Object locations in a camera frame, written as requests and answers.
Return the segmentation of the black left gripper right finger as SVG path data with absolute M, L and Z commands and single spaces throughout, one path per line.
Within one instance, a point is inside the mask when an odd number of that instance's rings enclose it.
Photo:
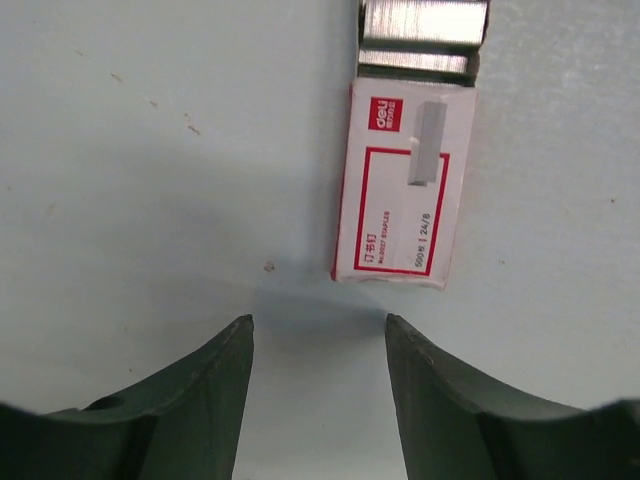
M 387 363 L 410 479 L 636 479 L 639 402 L 582 410 L 501 382 L 398 315 Z

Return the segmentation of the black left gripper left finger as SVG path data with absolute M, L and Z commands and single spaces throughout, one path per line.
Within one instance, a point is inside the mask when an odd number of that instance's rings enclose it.
M 84 409 L 1 406 L 4 479 L 230 479 L 254 353 L 241 316 L 191 354 Z

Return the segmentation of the red white staple box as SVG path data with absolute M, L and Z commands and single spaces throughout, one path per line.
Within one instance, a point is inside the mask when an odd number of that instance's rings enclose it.
M 489 12 L 360 3 L 334 281 L 445 286 Z

